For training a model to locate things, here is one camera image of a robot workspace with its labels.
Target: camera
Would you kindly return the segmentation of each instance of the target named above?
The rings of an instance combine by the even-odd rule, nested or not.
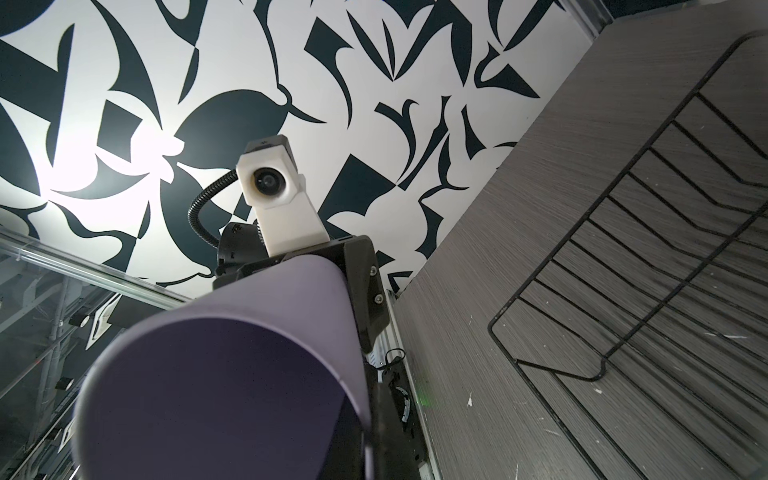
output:
[[[284,135],[249,143],[235,170],[270,257],[330,240]]]
[[[286,186],[285,177],[274,168],[268,167],[253,172],[253,182],[256,189],[268,197],[280,194]]]

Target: black metal frame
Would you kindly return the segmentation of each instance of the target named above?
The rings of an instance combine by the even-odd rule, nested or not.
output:
[[[69,389],[67,395],[62,399],[61,403],[54,410],[55,416],[51,423],[45,428],[37,442],[35,442],[24,451],[24,456],[21,458],[15,468],[12,469],[11,474],[7,477],[8,480],[14,480],[14,478],[17,478],[18,474],[22,471],[22,469],[27,465],[29,460],[38,450],[50,448],[52,445],[54,445],[54,442],[51,442],[50,435],[52,432],[55,432],[56,429],[63,429],[63,425],[66,426],[66,421],[71,419],[74,403],[78,398],[78,393],[80,392],[83,381],[85,381],[85,376],[87,374],[88,372],[85,372]]]
[[[700,141],[695,135],[693,135],[690,131],[688,131],[677,120],[678,114],[694,98],[696,98],[703,105],[705,105],[711,112],[713,112],[733,133],[735,133],[738,137],[740,137],[741,140],[752,151],[754,151],[761,158],[768,160],[768,155],[766,155],[766,153],[763,150],[761,150],[755,144],[754,141],[752,141],[717,106],[715,106],[707,97],[705,97],[701,93],[702,87],[712,78],[712,76],[725,63],[725,61],[739,48],[740,45],[742,45],[745,41],[751,38],[755,38],[761,35],[768,35],[768,31],[754,31],[747,35],[744,35],[743,37],[736,40],[720,56],[720,58],[712,66],[712,68],[699,80],[696,86],[686,95],[686,97],[682,100],[682,102],[680,102],[680,104],[673,110],[673,112],[669,115],[669,117],[667,117],[667,119],[663,122],[663,124],[648,139],[645,145],[643,145],[643,147],[632,157],[632,159],[624,167],[624,169],[622,169],[622,171],[613,179],[613,181],[611,181],[611,183],[608,185],[605,191],[603,191],[603,193],[598,197],[598,199],[587,209],[584,215],[582,215],[582,217],[577,221],[577,223],[568,231],[568,233],[566,233],[566,235],[560,240],[560,242],[558,242],[557,246],[546,256],[545,260],[534,270],[534,272],[530,275],[530,277],[527,278],[527,280],[518,288],[515,294],[511,296],[511,298],[496,313],[496,315],[493,316],[490,323],[488,324],[488,333],[490,334],[491,338],[493,338],[493,341],[496,343],[498,348],[504,353],[508,361],[515,368],[515,371],[520,375],[520,377],[522,377],[526,385],[537,397],[539,402],[548,411],[552,419],[561,428],[561,431],[563,432],[565,437],[568,438],[570,443],[576,448],[578,453],[586,461],[589,468],[592,470],[592,472],[595,474],[597,478],[606,478],[606,477],[605,477],[605,474],[598,467],[598,465],[594,462],[594,460],[589,456],[587,451],[584,449],[584,446],[576,439],[573,432],[571,432],[569,428],[563,423],[559,414],[555,411],[555,409],[551,406],[549,401],[545,398],[544,394],[541,393],[538,387],[531,380],[530,376],[522,368],[523,366],[548,372],[551,375],[552,379],[555,381],[555,383],[557,383],[559,387],[562,389],[562,391],[565,393],[565,395],[577,406],[578,410],[590,420],[591,424],[594,425],[597,428],[597,430],[608,440],[608,442],[616,450],[619,456],[624,459],[624,461],[637,474],[639,478],[646,479],[647,476],[638,467],[638,465],[635,462],[633,462],[633,460],[629,457],[629,455],[627,455],[627,453],[621,448],[621,446],[611,437],[611,435],[600,424],[600,422],[596,420],[596,418],[589,412],[589,410],[584,406],[584,404],[577,399],[576,395],[565,385],[561,377],[568,377],[571,379],[577,379],[584,382],[596,382],[602,379],[606,375],[608,371],[608,367],[610,366],[612,372],[616,372],[624,380],[629,382],[647,400],[649,400],[653,405],[655,405],[663,416],[670,419],[672,423],[674,423],[682,431],[687,433],[705,451],[709,452],[709,454],[712,455],[723,467],[730,470],[737,478],[742,478],[742,476],[726,459],[722,458],[705,441],[699,438],[694,432],[692,432],[688,427],[686,427],[678,418],[676,418],[675,415],[671,411],[669,411],[669,409],[666,409],[648,391],[646,391],[641,386],[639,386],[633,379],[631,379],[626,373],[624,373],[614,362],[611,361],[611,357],[623,346],[626,346],[627,348],[631,349],[633,354],[636,354],[642,357],[645,361],[650,363],[655,369],[658,369],[661,372],[661,374],[664,376],[665,380],[672,382],[674,385],[681,388],[683,391],[692,395],[698,402],[700,402],[707,410],[712,412],[717,418],[719,418],[729,427],[733,428],[739,434],[743,435],[743,437],[746,440],[751,441],[751,442],[739,442],[740,445],[744,446],[746,451],[752,452],[752,453],[758,452],[758,454],[756,455],[757,458],[764,458],[766,455],[766,450],[764,449],[764,447],[762,447],[761,445],[757,445],[757,440],[754,437],[752,437],[747,431],[745,431],[745,429],[739,427],[734,421],[732,421],[725,412],[723,412],[722,410],[718,409],[716,406],[709,403],[706,399],[702,397],[702,395],[700,395],[693,388],[688,386],[688,384],[686,384],[685,381],[678,379],[673,373],[671,373],[670,371],[665,369],[661,364],[656,362],[653,358],[651,358],[648,354],[646,354],[641,348],[638,348],[637,346],[630,343],[630,339],[633,336],[635,336],[641,329],[645,329],[649,332],[652,332],[653,334],[660,336],[662,339],[664,339],[666,342],[674,346],[676,349],[678,349],[685,355],[688,355],[691,359],[701,364],[703,367],[708,369],[708,371],[712,372],[717,377],[717,381],[720,382],[721,385],[728,384],[729,386],[737,389],[741,394],[752,399],[754,402],[759,403],[763,407],[768,407],[768,399],[765,399],[757,395],[751,389],[747,388],[744,385],[741,385],[739,382],[737,382],[733,378],[730,378],[725,372],[722,372],[720,369],[718,369],[717,366],[713,365],[711,362],[708,362],[706,359],[701,358],[696,353],[692,352],[685,346],[681,345],[680,343],[676,342],[674,339],[670,338],[668,335],[665,335],[661,330],[649,324],[649,322],[654,318],[654,316],[656,316],[657,313],[659,313],[661,310],[667,309],[671,312],[676,313],[678,316],[682,316],[686,320],[692,322],[694,325],[706,331],[707,334],[710,336],[709,338],[712,340],[712,342],[710,342],[711,344],[714,345],[714,342],[724,341],[727,343],[729,347],[737,349],[741,353],[749,356],[751,359],[754,359],[758,363],[762,364],[761,366],[768,366],[768,359],[766,359],[764,356],[760,355],[757,352],[754,352],[753,350],[744,346],[742,343],[736,342],[733,339],[729,338],[728,336],[725,336],[721,332],[716,331],[706,323],[703,323],[698,319],[694,318],[694,316],[690,315],[689,313],[682,311],[673,305],[670,305],[670,301],[683,289],[685,288],[695,289],[697,292],[708,296],[710,299],[714,300],[715,302],[723,303],[729,306],[730,308],[738,310],[740,313],[743,313],[751,317],[752,319],[768,324],[768,318],[766,318],[764,313],[752,311],[749,308],[746,308],[745,306],[740,305],[739,303],[735,303],[732,300],[724,298],[721,295],[712,293],[709,290],[706,290],[701,286],[698,286],[692,283],[693,280],[702,272],[702,270],[704,270],[708,266],[714,266],[716,268],[725,270],[735,276],[738,276],[747,282],[756,283],[761,286],[768,286],[767,281],[761,278],[757,278],[739,269],[728,266],[717,260],[718,256],[723,251],[725,251],[725,249],[732,243],[740,243],[755,249],[762,250],[763,252],[768,251],[768,247],[765,247],[764,245],[760,245],[758,243],[754,243],[748,240],[743,240],[740,238],[740,235],[744,233],[748,228],[750,228],[750,226],[752,226],[753,223],[758,218],[768,218],[768,216],[766,215],[766,211],[768,210],[768,201],[763,202],[762,205],[756,208],[755,210],[748,210],[741,207],[722,204],[721,202],[718,202],[713,197],[711,197],[699,184],[697,184],[694,180],[692,180],[690,177],[684,174],[672,161],[667,159],[656,148],[654,148],[654,143],[658,140],[658,138],[668,128],[674,128],[677,131],[679,131],[682,135],[687,137],[687,139],[690,140],[694,145],[696,145],[709,159],[711,159],[714,163],[716,163],[720,167],[720,169],[724,172],[725,175],[735,180],[739,184],[749,186],[749,187],[755,187],[756,189],[765,189],[766,193],[768,193],[768,184],[752,182],[742,178],[739,174],[737,174],[731,167],[729,167],[725,162],[723,162],[717,155],[715,155],[714,152],[712,152],[712,150],[710,150],[702,141]],[[742,222],[741,225],[738,226],[738,228],[736,228],[734,231],[730,233],[724,233],[717,230],[711,230],[706,227],[702,227],[701,225],[693,221],[690,217],[685,215],[678,208],[676,208],[667,198],[663,197],[654,188],[652,188],[652,186],[643,182],[635,173],[633,173],[633,167],[635,167],[637,162],[648,152],[650,152],[653,156],[655,156],[662,164],[664,164],[667,168],[669,168],[669,170],[671,170],[675,175],[677,175],[680,179],[682,179],[686,184],[691,186],[709,204],[720,209],[732,210],[742,214],[749,214],[749,217],[744,222]],[[693,229],[698,230],[700,232],[708,233],[710,235],[714,235],[716,237],[721,238],[722,241],[720,245],[714,248],[710,252],[710,254],[706,255],[705,257],[692,253],[676,245],[676,242],[674,240],[671,240],[670,238],[667,238],[666,236],[662,235],[661,233],[656,231],[654,228],[652,228],[648,223],[643,221],[635,212],[632,211],[631,205],[628,206],[625,203],[622,203],[613,195],[614,188],[621,181],[625,179],[628,179],[628,181],[634,182],[636,185],[641,187],[641,189],[647,191],[649,194],[651,194],[653,197],[659,200],[667,209],[671,210],[674,216],[679,218],[679,220],[681,222],[684,222],[687,226],[692,227]],[[596,221],[593,218],[593,213],[596,211],[596,209],[600,205],[606,202],[610,202],[611,204],[613,204],[614,207],[617,207],[618,209],[620,209],[627,217],[632,219],[636,223],[636,225],[638,225],[639,227],[642,227],[645,231],[650,233],[653,237],[656,237],[666,248],[676,253],[682,254],[686,257],[689,257],[691,259],[697,260],[699,262],[698,265],[695,268],[693,268],[686,276],[675,275],[671,273],[669,270],[663,268],[662,266],[654,265],[647,258],[640,255],[636,250],[632,249],[626,243],[619,240],[615,235],[610,233],[606,228],[604,228],[598,221]],[[674,288],[672,288],[671,291],[669,291],[669,293],[666,296],[660,298],[659,296],[655,296],[654,294],[644,290],[641,286],[638,286],[636,283],[633,283],[626,276],[622,275],[611,265],[601,260],[597,255],[595,255],[592,251],[590,251],[587,247],[579,243],[574,238],[574,235],[585,224],[590,225],[590,228],[595,228],[599,230],[606,238],[609,239],[609,241],[619,246],[628,255],[630,255],[636,260],[639,260],[645,266],[650,267],[650,269],[652,269],[655,273],[659,273],[660,275],[665,276],[666,278],[677,282],[677,285]],[[601,268],[604,270],[606,276],[613,276],[616,282],[623,283],[624,285],[629,286],[633,291],[639,293],[641,296],[647,297],[648,299],[653,300],[656,303],[655,306],[651,308],[650,311],[648,311],[644,316],[640,316],[640,315],[636,315],[635,313],[632,313],[630,310],[622,306],[619,301],[613,298],[610,298],[608,295],[600,291],[597,287],[590,284],[587,280],[585,280],[584,278],[576,274],[576,272],[568,269],[561,261],[558,260],[558,253],[560,253],[561,249],[563,249],[563,247],[565,247],[566,245],[570,245],[574,247],[573,251],[577,252],[578,255],[586,256],[588,259],[590,259],[591,262],[595,262],[599,264]],[[575,281],[577,285],[579,285],[580,287],[585,286],[592,293],[596,293],[600,298],[602,298],[602,300],[608,302],[616,309],[619,309],[625,316],[628,316],[631,319],[634,319],[636,321],[636,323],[634,324],[634,327],[631,328],[627,333],[622,335],[616,332],[614,329],[610,328],[609,325],[606,324],[606,322],[599,319],[597,316],[593,315],[592,313],[589,313],[587,309],[579,305],[578,300],[573,300],[572,298],[568,298],[566,294],[562,293],[561,291],[558,291],[556,288],[549,285],[540,276],[544,268],[547,267],[548,265],[556,266],[558,269],[560,269],[561,272],[565,272],[568,275],[569,280]],[[560,320],[554,318],[550,313],[547,313],[543,309],[537,307],[533,302],[527,300],[525,298],[526,290],[527,288],[529,288],[531,285],[534,285],[534,284],[537,287],[543,287],[548,291],[548,293],[556,296],[561,301],[565,301],[567,304],[574,307],[579,312],[583,313],[589,320],[599,325],[604,331],[607,331],[608,333],[610,333],[617,340],[616,343],[608,351],[602,352],[598,350],[594,345],[592,345],[589,341],[587,341],[582,335],[577,333],[575,330],[565,325]],[[524,303],[528,308],[532,308],[544,318],[548,319],[551,322],[556,323],[562,329],[565,329],[571,335],[575,336],[580,341],[582,341],[587,348],[589,348],[591,351],[599,355],[600,357],[599,371],[593,376],[583,376],[573,372],[566,372],[564,370],[554,369],[549,366],[542,365],[540,363],[529,362],[527,360],[516,358],[515,356],[513,356],[505,347],[503,342],[496,336],[494,332],[494,326],[498,323],[498,321],[502,318],[502,316],[507,312],[507,310],[515,302]],[[733,318],[729,318],[728,320],[739,323],[738,320]],[[748,328],[748,326],[745,326],[742,323],[739,323],[739,324],[742,327]],[[725,352],[725,350],[720,348],[720,346],[718,345],[716,345],[717,348]],[[759,370],[756,368],[755,365],[744,362],[743,360],[738,359],[735,356],[733,357],[733,359],[734,361],[740,361],[742,365],[747,366],[752,370],[758,372],[768,382],[768,372]],[[760,474],[759,472],[754,472],[752,475],[759,475],[759,474]]]
[[[324,257],[334,262],[344,274],[349,303],[357,325],[360,349],[365,353],[372,352],[376,337],[389,325],[389,311],[386,305],[386,291],[379,275],[379,261],[376,259],[371,239],[365,235],[349,236],[264,258],[266,249],[259,238],[257,225],[229,223],[224,228],[218,247],[214,289],[299,255]],[[404,365],[400,361],[380,367],[378,370],[383,370],[381,382],[376,368],[365,362],[365,369],[371,408],[371,432],[362,434],[363,446],[372,449],[373,478],[417,480],[419,466],[427,460],[421,422],[419,416],[411,412],[408,421],[404,423],[398,415],[394,400],[394,391],[398,387],[400,391],[406,392],[409,399],[412,397]],[[337,429],[332,445],[338,439],[343,442],[348,434],[346,427]],[[334,462],[344,463],[332,465],[327,462],[331,456],[326,457],[321,478],[367,478],[365,472],[357,471],[358,467],[367,463],[367,460],[363,462],[365,454],[363,450],[359,458],[350,458],[348,454],[335,455],[330,452]]]

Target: black cable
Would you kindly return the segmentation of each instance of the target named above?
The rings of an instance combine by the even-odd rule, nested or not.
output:
[[[205,207],[208,201],[215,197],[223,189],[229,187],[231,184],[237,181],[237,172],[230,170],[226,172],[221,178],[208,185],[197,195],[190,205],[190,209],[187,212],[187,220],[189,220],[190,227],[197,233],[197,236],[205,240],[205,243],[211,245],[213,248],[219,248],[219,239],[210,234],[208,230],[205,230],[203,224],[200,223],[200,210]]]
[[[389,359],[388,359],[387,357],[389,356],[389,353],[390,353],[390,352],[395,352],[395,351],[400,351],[400,352],[402,352],[402,355],[401,355],[401,356],[396,356],[396,357],[395,357],[395,358],[393,358],[393,359],[392,359],[392,361],[390,362],[390,361],[389,361]],[[392,366],[394,366],[394,365],[397,365],[398,363],[402,362],[402,361],[403,361],[405,358],[406,358],[406,351],[405,351],[405,350],[403,350],[403,349],[389,349],[389,350],[387,350],[387,352],[384,354],[384,362],[385,362],[386,364],[385,364],[385,365],[382,365],[382,366],[380,366],[379,368],[377,368],[377,370],[387,370],[387,369],[389,369],[390,367],[392,367]]]

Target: black bracket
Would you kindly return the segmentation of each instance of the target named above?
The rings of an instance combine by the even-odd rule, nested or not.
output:
[[[334,262],[344,273],[349,301],[357,324],[360,346],[365,353],[373,350],[376,337],[389,325],[389,314],[379,262],[373,242],[365,235],[344,237],[313,247],[266,257],[258,226],[229,223],[221,234],[214,289],[240,280],[260,270],[299,255],[317,255]]]

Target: black and white mural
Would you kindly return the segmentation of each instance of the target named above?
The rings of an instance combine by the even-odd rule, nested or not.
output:
[[[12,0],[0,223],[197,296],[194,197],[285,134],[332,237],[401,290],[590,42],[558,0]],[[253,221],[237,185],[205,207]]]

